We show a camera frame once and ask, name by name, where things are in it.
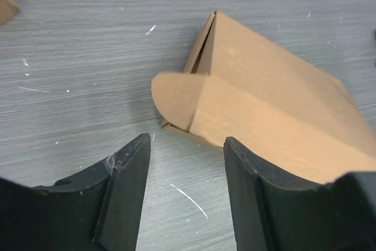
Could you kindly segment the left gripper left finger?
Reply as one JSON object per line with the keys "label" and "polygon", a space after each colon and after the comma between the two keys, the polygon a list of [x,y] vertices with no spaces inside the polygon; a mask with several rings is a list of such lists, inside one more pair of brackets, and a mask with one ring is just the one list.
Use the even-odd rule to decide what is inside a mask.
{"label": "left gripper left finger", "polygon": [[143,133],[52,186],[1,179],[1,249],[135,250],[150,152]]}

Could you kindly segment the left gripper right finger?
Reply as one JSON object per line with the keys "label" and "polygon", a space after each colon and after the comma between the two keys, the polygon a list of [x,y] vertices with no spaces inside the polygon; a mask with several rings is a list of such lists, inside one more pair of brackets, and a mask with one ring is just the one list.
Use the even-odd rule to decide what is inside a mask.
{"label": "left gripper right finger", "polygon": [[318,184],[253,153],[223,148],[238,250],[374,250],[375,173]]}

